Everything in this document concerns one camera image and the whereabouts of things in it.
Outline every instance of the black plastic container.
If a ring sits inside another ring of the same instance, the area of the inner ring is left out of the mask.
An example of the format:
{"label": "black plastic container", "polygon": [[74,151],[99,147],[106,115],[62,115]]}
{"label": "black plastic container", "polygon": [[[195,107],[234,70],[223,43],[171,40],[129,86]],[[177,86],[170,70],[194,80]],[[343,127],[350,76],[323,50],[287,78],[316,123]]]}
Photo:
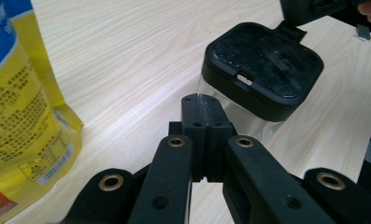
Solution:
{"label": "black plastic container", "polygon": [[299,43],[305,34],[285,22],[274,30],[238,24],[208,45],[198,92],[221,101],[238,133],[265,142],[323,69],[319,55]]}

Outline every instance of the barcode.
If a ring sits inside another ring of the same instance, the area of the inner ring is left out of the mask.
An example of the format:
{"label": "barcode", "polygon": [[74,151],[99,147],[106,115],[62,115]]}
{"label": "barcode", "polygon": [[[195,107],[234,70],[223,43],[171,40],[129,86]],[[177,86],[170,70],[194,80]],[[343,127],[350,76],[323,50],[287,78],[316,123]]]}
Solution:
{"label": "barcode", "polygon": [[60,121],[67,129],[70,129],[68,122],[66,122],[65,118],[55,109],[53,109],[54,116],[58,121]]}
{"label": "barcode", "polygon": [[40,177],[37,180],[37,183],[41,186],[46,185],[66,164],[66,162],[69,160],[73,152],[74,146],[72,144],[69,144],[68,148],[66,149],[64,155],[60,158],[60,160],[57,161],[56,164],[53,167],[51,167],[51,169],[47,173]]}

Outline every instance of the black lid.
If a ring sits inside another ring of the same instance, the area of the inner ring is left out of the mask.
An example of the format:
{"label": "black lid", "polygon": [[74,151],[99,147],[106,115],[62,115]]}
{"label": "black lid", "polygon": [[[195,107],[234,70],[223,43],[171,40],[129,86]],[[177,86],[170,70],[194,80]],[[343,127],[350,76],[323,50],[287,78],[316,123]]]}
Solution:
{"label": "black lid", "polygon": [[240,23],[208,45],[202,76],[259,118],[285,120],[305,101],[323,68],[321,58],[299,44],[304,34],[284,22],[275,30]]}

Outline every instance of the yellow snack bag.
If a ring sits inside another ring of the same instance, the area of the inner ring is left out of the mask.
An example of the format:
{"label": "yellow snack bag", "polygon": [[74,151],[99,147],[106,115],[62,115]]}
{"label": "yellow snack bag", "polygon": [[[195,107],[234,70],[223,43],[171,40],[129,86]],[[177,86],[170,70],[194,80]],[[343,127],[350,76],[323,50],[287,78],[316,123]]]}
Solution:
{"label": "yellow snack bag", "polygon": [[30,1],[0,0],[0,223],[68,172],[81,129],[54,78]]}

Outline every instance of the wood grain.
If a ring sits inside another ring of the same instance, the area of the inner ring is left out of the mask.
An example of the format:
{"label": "wood grain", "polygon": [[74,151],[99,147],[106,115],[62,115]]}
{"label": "wood grain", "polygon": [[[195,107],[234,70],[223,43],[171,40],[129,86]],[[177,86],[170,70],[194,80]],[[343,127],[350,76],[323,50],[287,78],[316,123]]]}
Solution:
{"label": "wood grain", "polygon": [[[66,101],[85,123],[66,177],[8,223],[65,217],[87,181],[107,168],[148,164],[180,99],[197,90],[208,43],[243,21],[275,28],[278,1],[33,0]],[[371,133],[371,41],[322,18],[302,29],[324,60],[312,93],[266,147],[291,173],[335,169],[356,180]],[[193,186],[191,223],[233,222],[219,184]]]}

